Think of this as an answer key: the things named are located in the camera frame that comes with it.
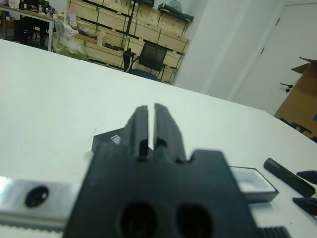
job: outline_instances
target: white door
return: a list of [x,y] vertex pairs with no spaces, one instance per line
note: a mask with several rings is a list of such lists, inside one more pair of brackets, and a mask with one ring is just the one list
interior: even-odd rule
[[300,75],[291,69],[306,63],[299,56],[317,57],[317,4],[285,8],[233,101],[274,115],[288,96],[288,87],[280,83],[295,85]]

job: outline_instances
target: door handle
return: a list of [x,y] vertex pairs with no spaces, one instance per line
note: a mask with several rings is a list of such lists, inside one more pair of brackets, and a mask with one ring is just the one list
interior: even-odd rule
[[293,87],[293,85],[292,84],[285,84],[285,83],[280,83],[281,85],[285,85],[285,86],[287,86],[288,87],[288,89],[286,89],[286,92],[287,93],[289,93],[290,92],[290,88],[292,88]]

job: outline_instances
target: table leg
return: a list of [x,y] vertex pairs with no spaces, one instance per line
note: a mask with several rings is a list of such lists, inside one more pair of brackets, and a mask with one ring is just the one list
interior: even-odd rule
[[48,51],[52,51],[52,39],[53,39],[53,22],[50,21]]
[[3,30],[4,30],[4,38],[6,39],[6,11],[2,11],[3,15]]

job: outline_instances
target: desk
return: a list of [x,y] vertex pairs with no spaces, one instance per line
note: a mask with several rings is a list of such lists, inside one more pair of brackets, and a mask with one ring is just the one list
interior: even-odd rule
[[[124,127],[137,106],[149,107],[153,143],[157,102],[177,122],[187,157],[220,150],[231,166],[257,168],[280,191],[250,206],[258,226],[284,225],[293,238],[317,234],[316,219],[292,202],[299,194],[263,168],[271,157],[293,172],[317,169],[317,146],[268,113],[14,42],[0,40],[0,52],[0,175],[80,183],[93,136]],[[60,237],[4,226],[0,234]]]
[[[20,9],[16,9],[16,8],[12,8],[12,7],[8,7],[8,6],[3,6],[0,5],[0,11],[8,11],[11,13],[19,13],[20,15],[23,16],[29,16],[41,21],[45,21],[49,23],[49,42],[48,42],[48,51],[52,50],[52,39],[53,39],[53,22],[55,21],[55,19],[53,17],[49,17],[43,14],[38,14],[32,11],[28,11],[28,10],[20,10]],[[5,14],[4,14],[4,35],[6,37],[6,19],[5,19]]]

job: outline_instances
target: floor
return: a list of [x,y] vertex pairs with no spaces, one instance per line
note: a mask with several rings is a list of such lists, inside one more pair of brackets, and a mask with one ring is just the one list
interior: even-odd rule
[[[43,49],[43,50],[47,50],[48,49],[48,40],[49,40],[48,35],[45,39],[45,45],[41,46],[39,44],[40,34],[39,34],[39,32],[37,32],[36,34],[37,34],[37,38],[35,37],[35,34],[33,34],[33,39],[29,40],[29,46],[36,47],[36,48]],[[8,40],[14,41],[14,29],[13,28],[7,28],[6,35],[7,35]],[[4,39],[4,30],[3,30],[3,25],[1,25],[1,24],[0,24],[0,39]]]

